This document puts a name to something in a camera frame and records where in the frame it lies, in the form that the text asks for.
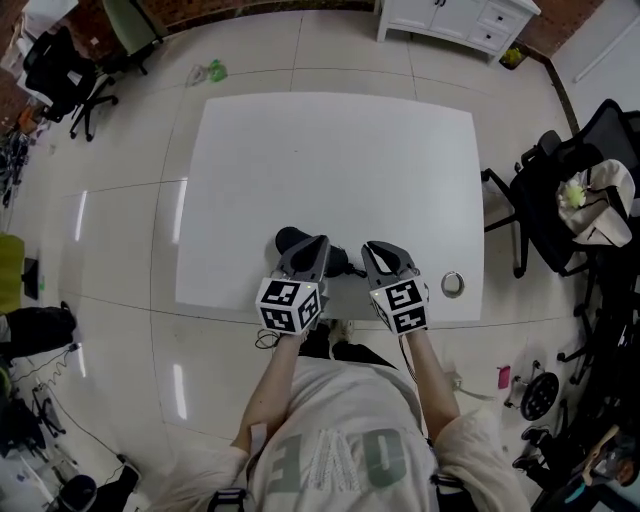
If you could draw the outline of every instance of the metal ring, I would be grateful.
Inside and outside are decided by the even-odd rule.
[[[447,290],[447,288],[445,287],[447,279],[454,276],[458,279],[458,289],[455,291]],[[462,292],[464,292],[464,278],[460,274],[458,274],[458,272],[447,272],[442,278],[440,288],[442,288],[442,293],[444,293],[445,297],[448,297],[450,299],[457,299],[458,297],[460,297],[460,295],[462,295]]]

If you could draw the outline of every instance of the brick wall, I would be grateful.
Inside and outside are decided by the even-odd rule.
[[[534,0],[542,10],[520,34],[527,46],[551,57],[604,0]]]
[[[26,3],[27,0],[0,0],[0,56],[9,46],[13,34],[11,26]],[[28,99],[27,93],[16,85],[13,75],[0,69],[0,123],[12,125]]]
[[[520,40],[551,56],[593,14],[604,0],[535,0],[542,14],[534,17],[525,27]],[[18,17],[26,0],[0,0],[0,52],[4,53],[11,37],[11,25]],[[180,31],[214,19],[212,13],[224,11],[225,16],[234,16],[237,9],[261,4],[256,12],[283,10],[287,8],[349,8],[349,0],[293,0],[266,3],[264,0],[146,0],[148,8],[169,27]],[[369,8],[373,2],[359,2],[359,8]],[[76,47],[86,56],[100,59],[121,50],[111,29],[102,0],[79,0],[79,5],[61,22],[69,27]],[[91,44],[96,37],[99,43]],[[11,121],[22,110],[27,95],[15,85],[11,75],[0,70],[0,121],[9,117]]]
[[[550,57],[582,26],[604,0],[535,1],[542,10],[542,14],[529,22],[519,39]],[[169,28],[175,25],[176,29],[182,29],[185,24],[181,22],[184,21],[192,20],[188,26],[197,25],[197,18],[201,18],[201,22],[206,23],[207,15],[211,13],[265,2],[264,0],[146,0],[145,3]],[[273,6],[278,5],[273,10],[282,9],[283,3],[272,3]],[[309,0],[309,3],[315,3],[315,0]],[[69,27],[76,40],[81,42],[91,57],[103,57],[120,47],[102,8],[102,0],[80,0],[80,5],[74,9],[68,19]],[[100,40],[100,44],[95,48],[89,43],[94,36]]]

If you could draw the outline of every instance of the white bag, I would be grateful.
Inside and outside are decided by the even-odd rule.
[[[618,160],[605,160],[591,169],[576,174],[571,181],[585,190],[585,201],[579,208],[567,204],[561,183],[557,192],[558,214],[576,234],[573,239],[582,245],[615,245],[622,247],[631,241],[631,230],[625,219],[610,205],[607,187],[616,187],[622,207],[629,216],[636,187],[629,170]]]

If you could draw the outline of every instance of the cable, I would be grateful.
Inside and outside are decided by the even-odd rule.
[[[122,466],[120,466],[119,468],[117,468],[117,469],[113,472],[113,474],[112,474],[109,478],[107,478],[107,479],[105,480],[105,482],[104,482],[104,484],[103,484],[103,485],[107,485],[107,484],[109,483],[109,480],[111,480],[114,476],[116,476],[116,473],[117,473],[118,471],[120,471],[123,467],[124,467],[124,464],[123,464]]]
[[[404,358],[404,362],[407,365],[407,370],[409,370],[409,375],[411,375],[413,382],[417,384],[418,381],[416,380],[416,372],[413,370],[413,368],[409,364],[409,359],[407,359],[407,354],[405,354],[404,352],[404,343],[402,343],[402,336],[398,336],[398,343],[400,345],[400,351],[402,352],[402,357]]]
[[[264,341],[267,338],[272,338],[273,343],[268,345]],[[254,343],[254,345],[256,348],[259,348],[260,350],[269,350],[274,348],[278,344],[279,339],[280,339],[280,334],[278,334],[277,332],[270,331],[269,329],[260,329],[258,331],[258,338],[256,339],[256,342]]]
[[[67,416],[67,418],[69,418],[71,420],[71,422],[78,427],[80,430],[82,430],[85,434],[87,434],[89,437],[92,437],[93,439],[95,439],[98,443],[100,443],[105,449],[107,449],[108,451],[110,451],[111,453],[113,453],[116,457],[118,456],[118,453],[116,453],[114,450],[112,450],[111,448],[109,448],[105,443],[103,443],[100,439],[98,439],[96,436],[94,436],[91,432],[89,432],[87,429],[82,428],[78,422],[76,420],[73,419],[73,416],[71,416],[64,407],[62,407],[62,404],[60,403],[60,400],[58,400],[58,397],[56,396],[56,394],[53,392],[53,389],[51,389],[51,386],[49,386],[48,382],[45,382],[44,384],[41,384],[41,386],[46,386],[47,389],[49,390],[49,392],[51,393],[51,396],[54,398],[54,400],[56,401],[56,403],[58,404],[58,406],[60,407],[60,409],[62,409],[62,412],[65,413],[65,415]]]
[[[38,370],[42,370],[42,368],[44,368],[45,366],[47,366],[48,364],[52,363],[53,361],[55,361],[56,359],[58,359],[59,357],[63,357],[62,362],[57,362],[56,363],[56,372],[58,372],[58,375],[60,375],[59,370],[60,368],[58,368],[58,365],[62,366],[63,368],[67,367],[67,356],[72,352],[71,349],[67,349],[64,352],[62,352],[61,354],[58,354],[55,357],[52,357],[51,359],[49,359],[49,361],[47,361],[46,363],[44,363],[43,365],[38,366],[35,370],[31,370],[29,373],[27,373],[26,375],[23,375],[22,377],[15,379],[13,381],[13,383],[17,383],[20,382],[22,379],[26,379],[27,377],[29,377],[30,375],[33,375],[34,373],[36,373]]]

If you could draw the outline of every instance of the white table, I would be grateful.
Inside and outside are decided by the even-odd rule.
[[[432,321],[480,318],[484,228],[471,114],[393,98],[274,93],[211,99],[193,151],[176,299],[255,311],[285,226],[326,234],[362,268],[368,240],[403,247]],[[461,274],[464,293],[441,280]],[[368,281],[326,281],[325,316],[373,320]]]

